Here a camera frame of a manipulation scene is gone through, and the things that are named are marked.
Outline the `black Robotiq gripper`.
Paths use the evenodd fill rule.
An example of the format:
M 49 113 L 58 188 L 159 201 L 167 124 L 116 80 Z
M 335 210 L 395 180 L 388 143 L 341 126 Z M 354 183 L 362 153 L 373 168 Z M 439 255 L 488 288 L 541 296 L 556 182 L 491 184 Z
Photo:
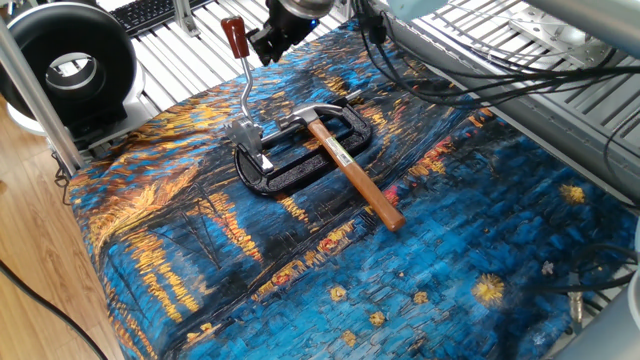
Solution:
M 262 63 L 277 63 L 290 45 L 298 44 L 319 23 L 320 0 L 266 0 L 269 17 L 263 28 L 247 33 Z

